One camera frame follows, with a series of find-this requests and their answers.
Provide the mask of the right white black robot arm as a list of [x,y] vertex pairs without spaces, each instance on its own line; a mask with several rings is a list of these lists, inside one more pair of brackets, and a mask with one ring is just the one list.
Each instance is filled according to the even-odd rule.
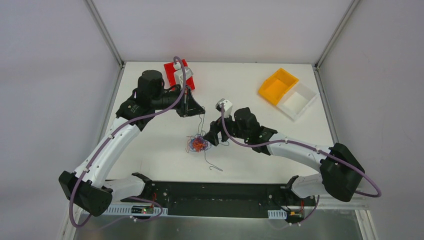
[[275,129],[260,125],[248,107],[238,109],[233,116],[220,117],[210,123],[203,136],[211,145],[241,139],[242,145],[257,153],[290,159],[317,171],[309,176],[293,176],[285,185],[284,200],[296,205],[303,198],[329,194],[349,202],[357,192],[364,168],[347,146],[316,145],[294,140]]

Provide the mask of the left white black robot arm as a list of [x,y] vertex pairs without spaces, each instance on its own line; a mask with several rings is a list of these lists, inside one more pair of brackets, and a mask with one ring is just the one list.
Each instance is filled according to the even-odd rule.
[[152,198],[153,189],[137,173],[117,180],[107,180],[107,176],[129,143],[159,113],[174,110],[185,118],[206,112],[194,100],[186,83],[193,76],[192,70],[184,67],[174,76],[179,82],[165,88],[161,72],[143,71],[137,87],[119,106],[108,132],[94,151],[74,171],[61,173],[58,181],[71,206],[77,205],[98,217],[112,202],[135,197],[144,203]]

